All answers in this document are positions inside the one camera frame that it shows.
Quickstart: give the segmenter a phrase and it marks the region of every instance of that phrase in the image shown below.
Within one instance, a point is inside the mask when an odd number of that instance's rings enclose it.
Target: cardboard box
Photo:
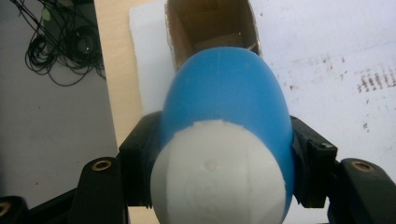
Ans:
[[[262,56],[248,0],[168,0],[165,16],[176,70],[193,54],[214,47],[240,47]]]

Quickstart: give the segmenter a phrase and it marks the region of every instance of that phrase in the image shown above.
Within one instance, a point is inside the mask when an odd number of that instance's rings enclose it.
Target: wooden surface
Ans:
[[[148,1],[94,1],[118,146],[142,116],[129,8]],[[134,224],[159,223],[154,211],[146,207],[130,207],[129,214]]]

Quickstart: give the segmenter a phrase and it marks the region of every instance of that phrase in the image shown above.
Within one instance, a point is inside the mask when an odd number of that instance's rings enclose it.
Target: blue egg-shaped object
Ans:
[[[284,218],[294,188],[293,132],[283,93],[258,55],[247,49],[214,48],[183,64],[164,104],[161,147],[177,132],[206,120],[240,125],[268,147],[285,183]]]

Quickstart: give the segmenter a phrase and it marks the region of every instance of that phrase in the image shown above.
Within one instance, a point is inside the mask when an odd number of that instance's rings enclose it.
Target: black mount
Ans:
[[[143,117],[120,146],[117,158],[100,158],[82,170],[78,187],[33,209],[23,198],[0,198],[2,224],[125,224],[127,205],[151,207],[150,175],[159,153],[161,112]],[[338,162],[337,147],[291,117],[295,155],[294,196],[305,208],[330,200],[332,224],[396,223],[396,186],[368,161]]]

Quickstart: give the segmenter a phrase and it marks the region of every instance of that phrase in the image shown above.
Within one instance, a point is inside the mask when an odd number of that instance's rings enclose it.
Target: tangled wires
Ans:
[[[79,7],[66,7],[57,0],[38,0],[43,5],[38,20],[24,0],[10,1],[34,30],[25,54],[30,70],[49,75],[55,84],[64,87],[79,83],[92,69],[106,79],[97,25],[87,19]],[[68,67],[77,74],[76,79],[68,83],[57,80],[50,72],[55,63]]]

